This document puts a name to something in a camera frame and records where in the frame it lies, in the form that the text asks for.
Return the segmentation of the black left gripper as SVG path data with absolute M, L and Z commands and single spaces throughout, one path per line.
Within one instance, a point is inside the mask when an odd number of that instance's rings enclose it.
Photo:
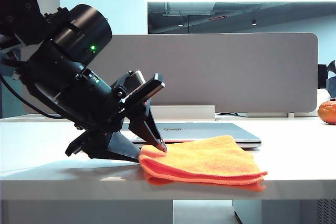
M 90 158 L 138 163 L 140 149 L 121 134 L 124 118 L 130 120 L 130 131 L 167 152 L 151 112 L 151 97 L 163 89 L 165 83 L 159 73 L 155 73 L 148 82 L 143 82 L 140 77 L 139 72 L 134 72 L 118 80 L 115 90 L 125 97 L 119 100 L 117 109 L 107 117 L 107 126 L 86 130 L 68 145 L 65 151 L 67 156 L 83 151 Z

